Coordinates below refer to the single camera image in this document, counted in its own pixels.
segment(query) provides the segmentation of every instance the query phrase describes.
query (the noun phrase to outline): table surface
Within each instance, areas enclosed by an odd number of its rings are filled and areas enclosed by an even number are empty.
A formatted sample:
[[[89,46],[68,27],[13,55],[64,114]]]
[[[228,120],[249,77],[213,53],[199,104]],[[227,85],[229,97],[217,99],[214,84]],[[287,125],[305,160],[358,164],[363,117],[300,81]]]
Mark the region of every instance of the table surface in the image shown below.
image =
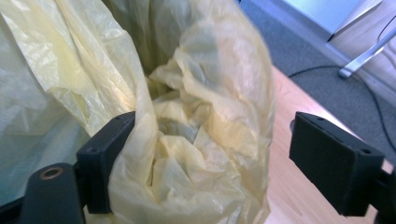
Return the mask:
[[[376,211],[372,206],[366,217],[339,216],[289,159],[290,122],[296,111],[321,116],[347,131],[348,129],[279,70],[274,68],[273,74],[276,83],[276,117],[274,139],[270,147],[267,191],[271,214],[265,223],[374,223]]]

